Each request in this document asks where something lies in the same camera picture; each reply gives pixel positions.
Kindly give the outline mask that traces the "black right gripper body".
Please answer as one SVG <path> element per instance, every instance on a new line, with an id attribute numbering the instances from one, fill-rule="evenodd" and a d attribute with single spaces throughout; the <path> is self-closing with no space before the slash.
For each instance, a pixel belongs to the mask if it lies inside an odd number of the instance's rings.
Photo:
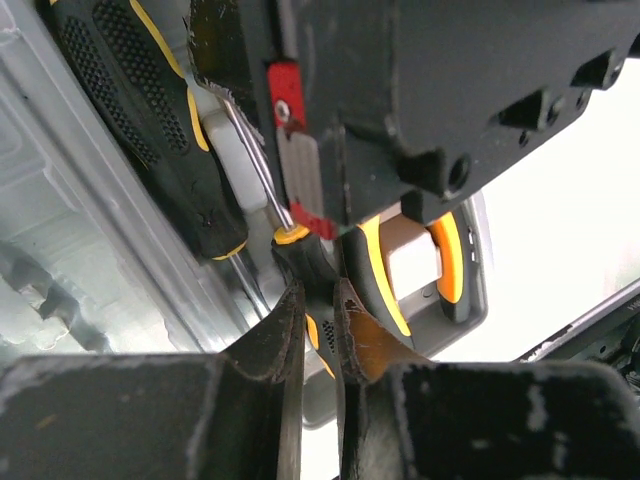
<path id="1" fill-rule="evenodd" d="M 339 235 L 429 222 L 567 128 L 639 54 L 635 1 L 253 1 L 249 65 L 276 187 Z"/>

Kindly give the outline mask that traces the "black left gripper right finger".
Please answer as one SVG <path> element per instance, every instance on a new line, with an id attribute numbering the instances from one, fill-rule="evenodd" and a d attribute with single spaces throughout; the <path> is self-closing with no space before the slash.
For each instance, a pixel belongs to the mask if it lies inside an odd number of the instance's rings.
<path id="1" fill-rule="evenodd" d="M 635 479 L 639 410 L 595 362 L 433 362 L 334 290 L 344 479 Z"/>

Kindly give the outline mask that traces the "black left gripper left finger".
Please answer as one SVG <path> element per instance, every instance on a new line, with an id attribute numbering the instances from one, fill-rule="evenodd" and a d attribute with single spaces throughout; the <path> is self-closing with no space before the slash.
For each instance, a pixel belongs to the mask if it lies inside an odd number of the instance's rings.
<path id="1" fill-rule="evenodd" d="M 1 376 L 5 479 L 296 479 L 305 298 L 218 353 L 24 357 Z"/>

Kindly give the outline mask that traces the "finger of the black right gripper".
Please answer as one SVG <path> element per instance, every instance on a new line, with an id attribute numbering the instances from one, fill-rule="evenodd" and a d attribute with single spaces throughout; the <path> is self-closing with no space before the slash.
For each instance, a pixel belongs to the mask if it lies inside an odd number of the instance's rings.
<path id="1" fill-rule="evenodd" d="M 187 32 L 197 84 L 236 107 L 259 143 L 264 144 L 238 3 L 192 0 Z"/>

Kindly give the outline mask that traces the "phillips screwdriver black yellow handle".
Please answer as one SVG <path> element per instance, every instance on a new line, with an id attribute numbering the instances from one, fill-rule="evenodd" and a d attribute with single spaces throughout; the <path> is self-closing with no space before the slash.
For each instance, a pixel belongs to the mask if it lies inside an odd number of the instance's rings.
<path id="1" fill-rule="evenodd" d="M 65 57 L 147 191 L 192 253 L 228 261 L 259 317 L 269 306 L 241 257 L 249 229 L 195 96 L 138 1 L 51 1 Z"/>

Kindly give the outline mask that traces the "orange black handled pliers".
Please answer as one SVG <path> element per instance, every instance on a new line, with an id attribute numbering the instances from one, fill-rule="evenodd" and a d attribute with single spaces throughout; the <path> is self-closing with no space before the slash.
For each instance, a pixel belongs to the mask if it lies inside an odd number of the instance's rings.
<path id="1" fill-rule="evenodd" d="M 415 342 L 400 302 L 429 284 L 446 320 L 470 319 L 473 242 L 462 212 L 428 225 L 402 214 L 378 215 L 344 234 L 341 249 L 344 275 L 359 300 L 405 345 Z"/>

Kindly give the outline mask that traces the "flathead screwdriver black yellow handle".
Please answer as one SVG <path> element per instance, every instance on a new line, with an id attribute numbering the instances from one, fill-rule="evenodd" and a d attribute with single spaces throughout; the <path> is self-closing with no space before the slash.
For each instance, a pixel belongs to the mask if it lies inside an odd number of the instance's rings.
<path id="1" fill-rule="evenodd" d="M 325 253 L 322 242 L 311 231 L 296 224 L 275 194 L 266 155 L 238 108 L 220 99 L 266 193 L 280 226 L 271 241 L 274 259 L 290 277 L 304 287 L 307 335 L 325 370 L 334 376 L 338 370 L 334 345 L 333 291 L 337 273 Z"/>

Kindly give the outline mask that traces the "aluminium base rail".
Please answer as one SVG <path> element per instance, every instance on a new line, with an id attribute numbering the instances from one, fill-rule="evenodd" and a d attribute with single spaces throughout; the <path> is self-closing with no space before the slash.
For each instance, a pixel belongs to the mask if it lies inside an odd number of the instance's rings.
<path id="1" fill-rule="evenodd" d="M 617 370 L 639 390 L 639 282 L 637 280 L 517 358 L 595 361 Z"/>

